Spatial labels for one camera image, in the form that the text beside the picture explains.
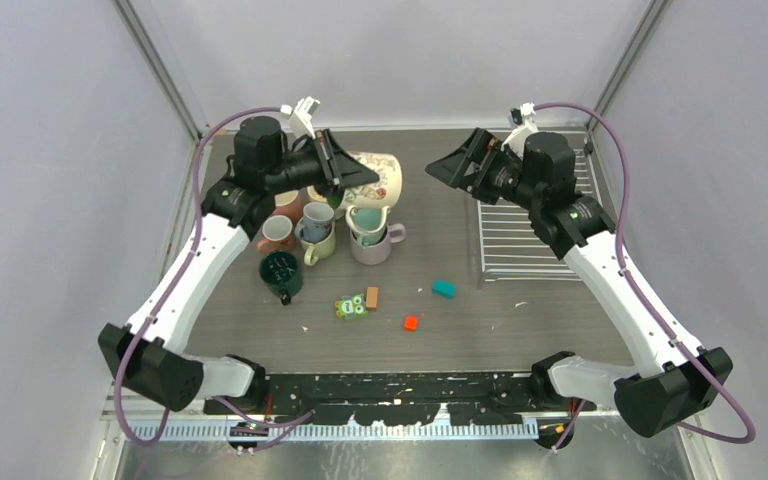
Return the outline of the dark teal mug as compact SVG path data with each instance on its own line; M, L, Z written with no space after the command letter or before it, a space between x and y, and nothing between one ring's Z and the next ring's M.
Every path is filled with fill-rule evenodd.
M259 263L258 273L261 281L283 306L290 305L304 285L300 263L290 252L267 254Z

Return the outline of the blue grey small cup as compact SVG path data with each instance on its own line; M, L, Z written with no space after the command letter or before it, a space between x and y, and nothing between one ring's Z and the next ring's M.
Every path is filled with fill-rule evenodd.
M303 241L316 244L331 233L334 210L322 202L310 202L303 207L303 216L296 227L296 235Z

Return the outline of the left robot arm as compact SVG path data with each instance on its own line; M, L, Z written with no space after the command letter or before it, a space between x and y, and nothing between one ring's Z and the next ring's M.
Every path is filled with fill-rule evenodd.
M174 412L213 397L227 397L244 414L265 405L260 365L234 355L185 355L201 310L228 267L274 218L276 195L308 187L335 194L380 178L328 129L302 127L294 138L288 141L271 116L244 119L225 174L196 197L193 230L170 270L125 325L103 327L98 343L114 376L116 403L130 390Z

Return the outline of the terracotta small cup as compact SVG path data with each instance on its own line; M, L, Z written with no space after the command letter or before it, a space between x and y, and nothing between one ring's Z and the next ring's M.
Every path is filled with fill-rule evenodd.
M257 244L260 253L290 252L295 248L295 224L285 215L270 216L262 225L262 239Z

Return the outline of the light green cream mug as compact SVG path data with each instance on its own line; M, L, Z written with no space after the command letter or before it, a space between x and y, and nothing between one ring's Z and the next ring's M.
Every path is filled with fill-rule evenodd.
M336 249L334 230L331 230L327 237L317 243L309 242L305 238L305 229L303 227L297 230L296 235L303 250L303 262L306 266L312 267L319 261L327 259Z

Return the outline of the lilac pink mug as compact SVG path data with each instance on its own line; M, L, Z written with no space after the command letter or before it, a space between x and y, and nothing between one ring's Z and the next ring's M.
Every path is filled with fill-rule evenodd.
M379 241L372 245L362 245L358 235L349 230L351 254L355 261L368 266L374 266L386 261L392 252L394 244L406 238L406 228L401 223L387 225Z

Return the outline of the pale green small mug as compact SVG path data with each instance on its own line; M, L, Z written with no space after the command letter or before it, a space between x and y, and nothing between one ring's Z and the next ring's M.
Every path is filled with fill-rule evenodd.
M379 243L384 237L389 206L381 208L360 208L351 206L346 212L346 222L355 236L355 241L363 247Z

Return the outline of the cream ribbed mug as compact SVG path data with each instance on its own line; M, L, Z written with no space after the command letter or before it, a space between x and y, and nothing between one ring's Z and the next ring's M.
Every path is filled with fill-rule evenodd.
M329 205L335 212L336 219L342 219L345 214L345 210L341 206L332 206L326 196L321 195L314 186L310 186L306 189L307 198L310 202L319 202Z

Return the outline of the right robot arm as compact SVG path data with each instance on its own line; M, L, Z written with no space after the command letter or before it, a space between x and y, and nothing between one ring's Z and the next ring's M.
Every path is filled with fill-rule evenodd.
M636 434L651 438L709 407L717 396L708 378L724 382L733 362L708 349L669 312L654 317L656 299L617 227L595 198L576 187L576 153L558 133L528 135L518 149L481 128L454 152L428 164L427 174L495 204L525 209L531 229L589 288L628 348L633 363L588 361L562 351L532 366L531 397L544 410L569 398L616 409Z

